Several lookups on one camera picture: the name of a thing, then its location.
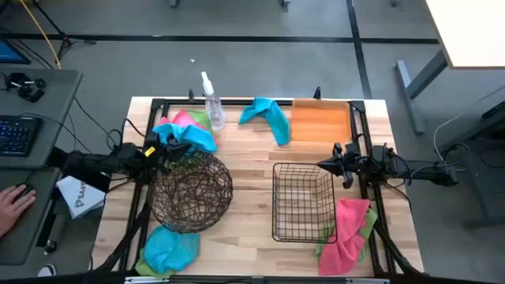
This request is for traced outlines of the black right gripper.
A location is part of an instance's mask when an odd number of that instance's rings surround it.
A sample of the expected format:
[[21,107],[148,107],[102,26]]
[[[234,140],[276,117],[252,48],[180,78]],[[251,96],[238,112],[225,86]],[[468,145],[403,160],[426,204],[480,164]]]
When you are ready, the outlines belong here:
[[343,148],[340,143],[335,143],[333,147],[333,156],[317,163],[321,169],[342,176],[342,186],[349,189],[354,182],[353,174],[359,174],[365,170],[368,156],[361,155],[358,144],[346,144]]

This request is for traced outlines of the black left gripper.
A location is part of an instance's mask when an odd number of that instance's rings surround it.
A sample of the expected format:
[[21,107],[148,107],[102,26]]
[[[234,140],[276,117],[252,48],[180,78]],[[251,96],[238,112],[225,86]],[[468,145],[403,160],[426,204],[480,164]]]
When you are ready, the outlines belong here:
[[155,133],[155,138],[156,167],[162,174],[168,175],[170,173],[170,158],[181,158],[185,154],[184,149],[190,149],[192,145],[190,143],[179,142],[174,136],[171,136],[168,139],[167,147],[167,144],[163,143],[158,133]]

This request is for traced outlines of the blue microfiber towel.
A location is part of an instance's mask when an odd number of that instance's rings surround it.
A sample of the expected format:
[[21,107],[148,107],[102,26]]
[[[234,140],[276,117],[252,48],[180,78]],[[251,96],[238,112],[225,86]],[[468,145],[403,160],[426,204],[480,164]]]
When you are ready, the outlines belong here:
[[199,234],[179,234],[158,226],[147,239],[142,256],[152,270],[165,274],[183,271],[196,260],[199,250]]
[[170,137],[173,136],[179,144],[191,144],[193,149],[199,151],[215,153],[218,150],[212,134],[195,125],[179,126],[166,123],[156,126],[152,131],[159,134],[164,144],[168,144]]
[[256,97],[241,113],[239,124],[245,124],[255,117],[262,117],[268,123],[278,146],[290,142],[290,123],[280,106],[273,99]]

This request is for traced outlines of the pink microfiber towel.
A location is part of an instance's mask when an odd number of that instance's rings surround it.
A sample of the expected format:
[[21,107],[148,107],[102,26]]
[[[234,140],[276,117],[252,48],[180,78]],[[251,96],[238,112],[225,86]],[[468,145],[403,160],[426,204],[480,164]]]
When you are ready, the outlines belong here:
[[193,120],[193,118],[187,113],[186,109],[180,110],[172,120],[170,120],[167,117],[161,117],[158,125],[164,125],[167,123],[172,123],[175,125],[179,125],[181,127],[187,126],[187,125],[195,125],[196,127],[200,128],[201,127]]
[[336,227],[320,254],[319,275],[344,275],[354,269],[365,245],[359,231],[369,205],[369,200],[350,198],[336,203]]

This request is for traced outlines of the green microfiber towel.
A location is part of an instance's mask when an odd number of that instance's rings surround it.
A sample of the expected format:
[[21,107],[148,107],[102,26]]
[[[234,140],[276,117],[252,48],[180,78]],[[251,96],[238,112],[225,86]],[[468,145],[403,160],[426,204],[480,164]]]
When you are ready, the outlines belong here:
[[153,270],[146,260],[144,259],[144,249],[142,248],[140,250],[140,255],[139,255],[139,260],[136,262],[134,266],[135,270],[137,273],[141,276],[151,276],[151,277],[156,277],[156,278],[168,278],[171,275],[176,275],[177,272],[173,270],[168,270],[165,273],[158,273],[157,271]]
[[377,218],[378,218],[377,213],[375,213],[373,209],[369,208],[365,215],[364,225],[361,226],[358,231],[358,234],[365,239],[365,244],[361,248],[360,254],[357,258],[358,262],[361,262],[366,258],[366,254],[369,248],[368,240],[370,238],[370,235],[372,234],[372,229],[376,223]]
[[187,110],[187,113],[202,129],[212,132],[211,121],[205,110]]

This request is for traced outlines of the round dark wicker basket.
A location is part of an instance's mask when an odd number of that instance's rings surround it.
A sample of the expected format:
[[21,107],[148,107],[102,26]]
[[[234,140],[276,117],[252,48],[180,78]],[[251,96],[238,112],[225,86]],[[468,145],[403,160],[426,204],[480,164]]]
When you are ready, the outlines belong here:
[[195,150],[162,164],[149,185],[147,202],[159,224],[192,234],[214,226],[233,197],[233,179],[225,164]]

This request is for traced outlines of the clear glass cleaner spray bottle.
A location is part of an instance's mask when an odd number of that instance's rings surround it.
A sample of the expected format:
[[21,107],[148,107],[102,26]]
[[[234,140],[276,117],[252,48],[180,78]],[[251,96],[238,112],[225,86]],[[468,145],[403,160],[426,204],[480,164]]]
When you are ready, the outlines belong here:
[[215,93],[212,82],[205,71],[201,72],[206,111],[213,130],[220,130],[225,124],[225,113],[220,97]]

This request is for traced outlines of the white printed bag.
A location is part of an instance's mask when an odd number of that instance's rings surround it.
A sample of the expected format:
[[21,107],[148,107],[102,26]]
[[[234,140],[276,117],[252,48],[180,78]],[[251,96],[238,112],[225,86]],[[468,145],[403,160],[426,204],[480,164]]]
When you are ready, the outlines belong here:
[[66,202],[72,219],[104,205],[106,193],[71,176],[64,177],[56,186]]

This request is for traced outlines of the grey operator desk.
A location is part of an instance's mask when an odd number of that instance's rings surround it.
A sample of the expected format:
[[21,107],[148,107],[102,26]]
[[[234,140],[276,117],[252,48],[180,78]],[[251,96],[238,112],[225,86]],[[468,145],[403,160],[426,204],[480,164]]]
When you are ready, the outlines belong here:
[[51,202],[59,170],[47,165],[62,125],[69,113],[82,79],[73,70],[3,69],[5,75],[25,73],[32,80],[42,78],[47,86],[36,103],[17,95],[12,88],[0,92],[0,115],[30,116],[42,119],[42,126],[27,157],[0,156],[0,192],[11,185],[30,184],[35,188],[36,201],[25,211],[16,225],[0,238],[0,266],[19,266],[36,246]]

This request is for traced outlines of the black tripod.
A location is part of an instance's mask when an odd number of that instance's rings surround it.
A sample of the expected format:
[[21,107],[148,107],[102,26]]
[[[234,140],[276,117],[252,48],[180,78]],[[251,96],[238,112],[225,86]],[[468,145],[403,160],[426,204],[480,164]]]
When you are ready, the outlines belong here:
[[61,40],[60,47],[58,49],[57,59],[61,60],[65,53],[72,48],[77,43],[83,43],[87,45],[96,45],[96,41],[93,40],[85,40],[85,39],[77,39],[75,37],[69,37],[65,32],[63,32],[51,19],[51,17],[44,11],[44,9],[40,6],[39,0],[32,0],[32,4],[34,7],[38,9],[38,11],[43,15],[43,17],[50,23],[50,25],[54,28],[54,30],[58,33],[58,39]]

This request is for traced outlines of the black clamp device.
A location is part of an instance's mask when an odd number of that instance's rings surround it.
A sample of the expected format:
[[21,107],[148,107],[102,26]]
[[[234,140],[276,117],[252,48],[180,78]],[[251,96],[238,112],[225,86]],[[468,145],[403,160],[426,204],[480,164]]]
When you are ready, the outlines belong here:
[[3,75],[5,79],[5,89],[16,88],[17,95],[30,103],[38,102],[45,94],[44,89],[47,83],[42,78],[32,80],[25,73],[10,73]]

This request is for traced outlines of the black backlit keyboard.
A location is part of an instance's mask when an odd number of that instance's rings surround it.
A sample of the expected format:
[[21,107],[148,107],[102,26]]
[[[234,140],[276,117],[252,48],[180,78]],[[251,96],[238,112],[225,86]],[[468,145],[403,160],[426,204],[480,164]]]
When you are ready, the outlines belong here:
[[41,118],[0,115],[0,156],[27,157],[41,126]]

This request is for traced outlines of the person's hand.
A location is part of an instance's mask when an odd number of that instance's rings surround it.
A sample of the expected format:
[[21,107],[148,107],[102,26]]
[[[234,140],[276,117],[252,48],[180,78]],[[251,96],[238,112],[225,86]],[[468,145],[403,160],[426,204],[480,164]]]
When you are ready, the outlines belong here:
[[11,231],[21,215],[36,201],[35,190],[17,199],[24,188],[24,184],[11,185],[0,192],[0,238]]

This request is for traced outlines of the white table with grey leg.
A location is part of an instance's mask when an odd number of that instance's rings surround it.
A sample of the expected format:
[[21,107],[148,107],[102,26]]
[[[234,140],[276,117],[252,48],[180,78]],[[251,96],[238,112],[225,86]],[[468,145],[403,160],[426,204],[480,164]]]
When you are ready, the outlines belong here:
[[505,0],[424,0],[436,30],[440,50],[415,76],[398,60],[401,94],[413,131],[425,132],[425,120],[415,99],[447,67],[505,69]]

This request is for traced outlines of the blue-screen monitor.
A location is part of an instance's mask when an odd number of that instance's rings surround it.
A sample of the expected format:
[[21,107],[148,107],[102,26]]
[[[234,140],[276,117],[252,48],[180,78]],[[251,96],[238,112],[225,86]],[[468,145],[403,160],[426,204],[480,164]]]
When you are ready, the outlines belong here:
[[0,37],[0,63],[30,65],[31,61],[7,39]]

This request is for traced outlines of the black aluminium rig frame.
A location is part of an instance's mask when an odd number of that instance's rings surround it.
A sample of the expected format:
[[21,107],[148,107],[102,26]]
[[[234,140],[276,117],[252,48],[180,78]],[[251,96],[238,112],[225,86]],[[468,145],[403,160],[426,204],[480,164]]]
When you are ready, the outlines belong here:
[[[234,181],[234,198],[226,214],[213,227],[201,233],[200,251],[196,261],[179,275],[254,275],[254,276],[318,276],[316,245],[311,243],[277,242],[272,237],[272,170],[276,163],[315,163],[331,155],[332,143],[292,141],[279,147],[264,118],[254,118],[239,125],[244,107],[251,97],[222,98],[226,111],[226,127],[216,134],[217,157],[226,164]],[[378,99],[323,99],[328,102],[347,101],[365,112],[352,110],[355,129],[366,152],[370,144],[384,143],[395,148],[395,140],[386,103]],[[143,133],[151,130],[160,117],[173,118],[180,110],[204,110],[204,98],[132,97],[127,118]],[[394,189],[360,189],[354,178],[351,189],[343,189],[334,177],[335,199],[359,198],[368,193],[380,205],[374,209],[385,214],[391,238],[410,264],[423,271],[412,215],[405,197]],[[117,187],[108,194],[92,256],[98,268],[114,251],[130,221],[144,203],[148,187],[134,183]],[[159,224],[153,217],[147,228],[141,227],[113,270],[129,270],[136,263],[147,236]]]

